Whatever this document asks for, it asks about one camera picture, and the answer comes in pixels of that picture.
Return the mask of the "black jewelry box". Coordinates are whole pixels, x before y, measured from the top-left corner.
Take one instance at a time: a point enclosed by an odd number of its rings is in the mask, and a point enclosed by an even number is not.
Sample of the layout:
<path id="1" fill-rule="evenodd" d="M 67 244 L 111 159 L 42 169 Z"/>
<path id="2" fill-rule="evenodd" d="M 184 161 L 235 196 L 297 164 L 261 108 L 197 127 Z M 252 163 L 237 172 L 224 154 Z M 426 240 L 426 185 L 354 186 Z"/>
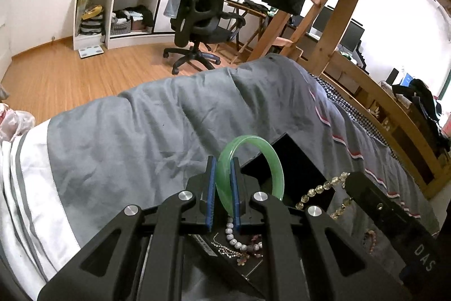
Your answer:
<path id="1" fill-rule="evenodd" d="M 288 134 L 269 143 L 275 149 L 284 172 L 282 202 L 288 208 L 298 208 L 302 195 L 325 182 L 325 177 Z M 259 189 L 272 194 L 269 165 L 259 149 L 243 144 L 235 151 L 241 174 L 257 180 Z M 242 252 L 240 258 L 222 256 L 211 240 Z M 183 300 L 265 300 L 268 297 L 267 263 L 263 241 L 259 234 L 239 234 L 234 222 L 215 198 L 212 230 L 208 234 L 193 234 L 185 252 Z"/>

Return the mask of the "green jade bangle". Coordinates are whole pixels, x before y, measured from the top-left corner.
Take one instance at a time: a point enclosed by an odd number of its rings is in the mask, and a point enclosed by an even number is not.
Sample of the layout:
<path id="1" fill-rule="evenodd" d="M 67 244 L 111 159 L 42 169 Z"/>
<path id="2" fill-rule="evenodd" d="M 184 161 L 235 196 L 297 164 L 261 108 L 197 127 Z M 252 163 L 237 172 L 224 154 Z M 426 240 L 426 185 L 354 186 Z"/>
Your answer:
<path id="1" fill-rule="evenodd" d="M 275 149 L 264 138 L 255 135 L 241 135 L 230 141 L 219 155 L 216 163 L 216 189 L 222 206 L 233 215 L 231 167 L 235 151 L 243 144 L 251 144 L 265 157 L 271 172 L 272 196 L 282 200 L 284 196 L 284 172 Z"/>

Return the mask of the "gold charm ring jewelry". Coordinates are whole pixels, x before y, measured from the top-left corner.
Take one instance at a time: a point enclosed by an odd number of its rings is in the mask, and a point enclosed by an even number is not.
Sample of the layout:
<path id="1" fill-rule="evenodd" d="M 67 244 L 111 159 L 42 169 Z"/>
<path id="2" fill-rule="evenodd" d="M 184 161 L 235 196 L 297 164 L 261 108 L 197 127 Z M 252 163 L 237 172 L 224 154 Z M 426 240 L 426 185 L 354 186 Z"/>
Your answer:
<path id="1" fill-rule="evenodd" d="M 242 256 L 242 252 L 240 251 L 235 251 L 232 250 L 229 247 L 226 247 L 225 245 L 220 244 L 217 240 L 216 237 L 218 236 L 218 233 L 214 234 L 213 239 L 211 240 L 212 244 L 214 247 L 216 247 L 218 249 L 218 252 L 222 255 L 222 256 L 226 256 L 227 258 L 240 258 Z"/>

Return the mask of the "grey duvet cover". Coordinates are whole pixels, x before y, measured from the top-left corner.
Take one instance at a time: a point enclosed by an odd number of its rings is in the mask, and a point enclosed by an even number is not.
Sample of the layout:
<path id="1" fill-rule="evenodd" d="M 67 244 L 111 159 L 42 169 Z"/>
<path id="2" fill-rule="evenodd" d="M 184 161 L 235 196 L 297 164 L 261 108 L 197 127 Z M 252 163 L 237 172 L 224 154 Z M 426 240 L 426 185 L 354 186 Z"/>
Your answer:
<path id="1" fill-rule="evenodd" d="M 271 54 L 147 82 L 1 143 L 1 259 L 35 300 L 126 205 L 162 203 L 241 135 L 289 135 L 326 179 L 362 171 L 429 233 L 430 203 L 327 85 Z"/>

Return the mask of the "dark clothes pile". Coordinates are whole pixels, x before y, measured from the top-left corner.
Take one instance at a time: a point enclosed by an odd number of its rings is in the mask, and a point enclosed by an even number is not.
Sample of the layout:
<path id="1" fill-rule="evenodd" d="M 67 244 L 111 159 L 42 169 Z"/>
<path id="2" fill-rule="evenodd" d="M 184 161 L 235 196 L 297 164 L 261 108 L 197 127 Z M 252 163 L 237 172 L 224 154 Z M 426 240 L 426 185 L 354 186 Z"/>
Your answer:
<path id="1" fill-rule="evenodd" d="M 419 79 L 412 79 L 408 86 L 401 84 L 392 85 L 395 95 L 403 95 L 423 117 L 426 122 L 426 135 L 430 139 L 430 146 L 436 157 L 450 149 L 450 141 L 444 137 L 439 128 L 434 97 L 426 84 Z"/>

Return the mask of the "checkered bed sheet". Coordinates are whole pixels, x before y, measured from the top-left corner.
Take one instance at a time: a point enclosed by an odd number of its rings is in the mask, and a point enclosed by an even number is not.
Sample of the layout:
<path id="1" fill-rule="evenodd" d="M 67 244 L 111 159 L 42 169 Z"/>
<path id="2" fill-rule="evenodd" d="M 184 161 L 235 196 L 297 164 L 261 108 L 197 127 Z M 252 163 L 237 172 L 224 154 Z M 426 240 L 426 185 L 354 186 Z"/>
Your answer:
<path id="1" fill-rule="evenodd" d="M 311 75 L 325 90 L 328 99 L 336 103 L 342 109 L 346 111 L 348 116 L 356 123 L 362 126 L 366 131 L 367 135 L 379 140 L 383 145 L 387 146 L 391 151 L 391 156 L 400 161 L 394 150 L 388 144 L 388 142 L 383 138 L 379 130 L 374 126 L 363 114 L 361 114 L 355 107 L 351 106 L 340 94 L 339 92 L 328 82 L 320 79 L 320 77 Z"/>

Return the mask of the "white bathroom scale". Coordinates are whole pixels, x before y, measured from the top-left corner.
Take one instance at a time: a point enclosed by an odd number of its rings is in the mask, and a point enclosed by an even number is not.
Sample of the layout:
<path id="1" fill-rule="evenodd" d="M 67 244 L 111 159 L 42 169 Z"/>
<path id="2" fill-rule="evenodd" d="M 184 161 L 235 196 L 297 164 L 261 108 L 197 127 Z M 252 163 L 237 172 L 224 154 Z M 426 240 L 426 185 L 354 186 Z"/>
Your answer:
<path id="1" fill-rule="evenodd" d="M 85 47 L 78 50 L 79 57 L 81 59 L 90 58 L 92 56 L 98 56 L 104 53 L 101 45 L 95 45 L 91 47 Z"/>

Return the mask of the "black computer monitor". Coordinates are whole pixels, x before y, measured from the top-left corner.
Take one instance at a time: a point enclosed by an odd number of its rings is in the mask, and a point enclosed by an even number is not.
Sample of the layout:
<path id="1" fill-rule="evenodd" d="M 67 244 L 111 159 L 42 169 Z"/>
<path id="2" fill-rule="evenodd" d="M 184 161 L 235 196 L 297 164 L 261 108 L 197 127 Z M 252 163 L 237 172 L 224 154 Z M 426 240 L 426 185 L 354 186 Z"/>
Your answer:
<path id="1" fill-rule="evenodd" d="M 324 32 L 334 10 L 333 7 L 326 5 L 313 22 L 313 28 L 321 33 Z M 360 45 L 364 32 L 363 25 L 352 18 L 339 44 L 346 50 L 354 52 Z"/>

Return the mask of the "black office chair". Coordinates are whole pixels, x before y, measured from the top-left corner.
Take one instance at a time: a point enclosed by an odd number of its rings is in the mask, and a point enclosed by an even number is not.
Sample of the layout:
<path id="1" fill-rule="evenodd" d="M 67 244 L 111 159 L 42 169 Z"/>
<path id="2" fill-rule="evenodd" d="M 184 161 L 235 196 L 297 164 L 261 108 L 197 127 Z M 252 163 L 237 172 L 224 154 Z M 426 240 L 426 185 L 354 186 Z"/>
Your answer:
<path id="1" fill-rule="evenodd" d="M 203 52 L 200 45 L 231 41 L 240 28 L 246 25 L 243 16 L 223 10 L 225 0 L 168 0 L 163 15 L 170 19 L 175 32 L 176 47 L 163 50 L 163 57 L 179 54 L 181 58 L 172 66 L 174 75 L 190 61 L 201 63 L 212 70 L 221 64 L 221 59 L 211 52 Z"/>

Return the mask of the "wooden desk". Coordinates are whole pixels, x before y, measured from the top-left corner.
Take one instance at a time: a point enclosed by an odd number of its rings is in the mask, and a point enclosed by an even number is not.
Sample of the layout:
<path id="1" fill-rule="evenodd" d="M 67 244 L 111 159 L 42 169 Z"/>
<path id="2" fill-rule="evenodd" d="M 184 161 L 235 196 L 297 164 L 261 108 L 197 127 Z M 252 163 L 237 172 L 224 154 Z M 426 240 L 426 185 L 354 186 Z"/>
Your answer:
<path id="1" fill-rule="evenodd" d="M 213 51 L 219 53 L 220 56 L 224 56 L 229 64 L 244 63 L 263 35 L 267 17 L 265 13 L 232 0 L 225 0 L 224 10 L 243 16 L 246 25 L 240 28 L 232 41 L 215 45 Z"/>

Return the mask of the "wooden bunk bed frame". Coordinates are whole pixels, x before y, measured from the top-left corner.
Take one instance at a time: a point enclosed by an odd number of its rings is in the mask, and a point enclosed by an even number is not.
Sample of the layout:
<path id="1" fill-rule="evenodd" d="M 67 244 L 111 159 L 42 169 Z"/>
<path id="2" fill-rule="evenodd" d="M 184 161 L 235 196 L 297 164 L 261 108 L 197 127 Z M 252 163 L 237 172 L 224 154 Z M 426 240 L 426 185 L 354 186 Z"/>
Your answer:
<path id="1" fill-rule="evenodd" d="M 425 137 L 425 121 L 388 88 L 393 70 L 422 80 L 441 97 L 450 80 L 450 0 L 310 0 L 311 8 L 290 38 L 281 31 L 288 19 L 278 12 L 251 53 L 255 60 L 270 47 L 334 85 L 367 117 L 431 199 L 450 181 L 450 155 L 436 157 Z M 335 10 L 324 32 L 313 22 L 326 6 Z M 360 45 L 339 43 L 351 19 L 365 29 Z"/>

